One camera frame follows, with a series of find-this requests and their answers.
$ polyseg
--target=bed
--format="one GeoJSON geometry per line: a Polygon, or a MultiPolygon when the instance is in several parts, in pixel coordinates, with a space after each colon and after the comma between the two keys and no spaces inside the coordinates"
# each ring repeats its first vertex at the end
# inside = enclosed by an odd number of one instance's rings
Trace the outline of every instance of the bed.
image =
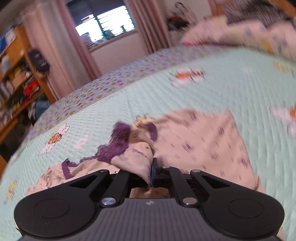
{"type": "Polygon", "coordinates": [[[109,141],[118,120],[131,123],[144,113],[158,118],[182,107],[206,112],[231,110],[254,172],[267,194],[285,209],[286,238],[296,240],[296,137],[270,112],[273,107],[295,104],[294,71],[296,65],[289,60],[245,47],[180,45],[81,87],[40,117],[9,161],[0,185],[0,240],[20,238],[14,207],[49,166],[67,158],[79,162],[92,155],[109,141]],[[172,77],[184,67],[202,68],[205,80],[173,87],[172,77]],[[48,154],[40,155],[63,124],[69,129],[61,141],[48,154]]]}

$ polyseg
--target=white wall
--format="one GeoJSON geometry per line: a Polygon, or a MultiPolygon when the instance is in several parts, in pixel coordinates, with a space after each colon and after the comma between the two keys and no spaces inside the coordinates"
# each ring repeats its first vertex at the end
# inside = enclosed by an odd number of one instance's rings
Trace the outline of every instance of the white wall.
{"type": "MultiPolygon", "coordinates": [[[[164,2],[166,16],[171,16],[171,11],[174,10],[174,5],[178,0],[162,0],[164,2]]],[[[191,9],[197,20],[203,20],[204,16],[211,15],[211,8],[207,0],[179,0],[185,7],[191,9]]]]}
{"type": "Polygon", "coordinates": [[[132,34],[114,40],[98,48],[91,53],[99,70],[106,74],[130,62],[136,61],[148,55],[147,48],[139,33],[134,31],[132,34]]]}
{"type": "Polygon", "coordinates": [[[19,12],[30,2],[30,0],[12,0],[0,11],[0,36],[15,23],[19,12]]]}

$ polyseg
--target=red item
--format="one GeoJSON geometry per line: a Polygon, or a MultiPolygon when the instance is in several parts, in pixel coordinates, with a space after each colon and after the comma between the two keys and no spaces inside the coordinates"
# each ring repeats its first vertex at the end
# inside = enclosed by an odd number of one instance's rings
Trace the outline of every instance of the red item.
{"type": "Polygon", "coordinates": [[[189,23],[186,19],[182,18],[181,16],[178,16],[178,15],[175,15],[175,16],[172,16],[172,17],[169,17],[168,18],[168,22],[171,22],[171,21],[185,21],[187,23],[189,23]]]}
{"type": "Polygon", "coordinates": [[[296,120],[296,107],[293,107],[293,108],[290,109],[290,117],[293,120],[296,120]]]}
{"type": "Polygon", "coordinates": [[[26,98],[23,100],[22,105],[25,105],[26,103],[28,103],[30,101],[30,98],[26,98]]]}
{"type": "Polygon", "coordinates": [[[24,95],[30,96],[34,90],[39,86],[37,80],[33,80],[28,86],[24,89],[24,95]]]}

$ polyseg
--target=window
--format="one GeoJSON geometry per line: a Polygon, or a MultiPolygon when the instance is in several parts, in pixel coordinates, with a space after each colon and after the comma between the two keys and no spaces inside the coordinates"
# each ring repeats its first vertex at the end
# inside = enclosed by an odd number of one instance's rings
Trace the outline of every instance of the window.
{"type": "Polygon", "coordinates": [[[111,30],[115,36],[123,33],[121,26],[123,26],[126,31],[135,28],[125,6],[112,9],[97,17],[103,30],[111,30]]]}
{"type": "Polygon", "coordinates": [[[122,0],[73,0],[68,7],[78,34],[89,33],[93,42],[107,39],[107,30],[117,36],[135,28],[122,0]]]}

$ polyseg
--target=pink curtain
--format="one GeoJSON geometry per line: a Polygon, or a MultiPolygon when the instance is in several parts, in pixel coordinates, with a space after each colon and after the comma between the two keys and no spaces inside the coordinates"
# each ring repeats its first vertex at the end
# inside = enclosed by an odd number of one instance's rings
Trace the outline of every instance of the pink curtain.
{"type": "Polygon", "coordinates": [[[60,14],[66,26],[67,32],[77,50],[78,55],[92,80],[95,80],[101,76],[97,65],[94,62],[89,51],[85,48],[82,43],[79,34],[75,29],[75,24],[70,11],[65,3],[65,0],[55,0],[57,7],[59,8],[60,14]]]}
{"type": "Polygon", "coordinates": [[[172,46],[168,26],[158,1],[124,0],[149,53],[172,46]]]}
{"type": "Polygon", "coordinates": [[[60,4],[58,0],[33,0],[21,12],[32,47],[51,65],[47,83],[56,99],[100,76],[93,63],[87,64],[93,61],[91,55],[69,34],[70,24],[65,23],[60,4]]]}

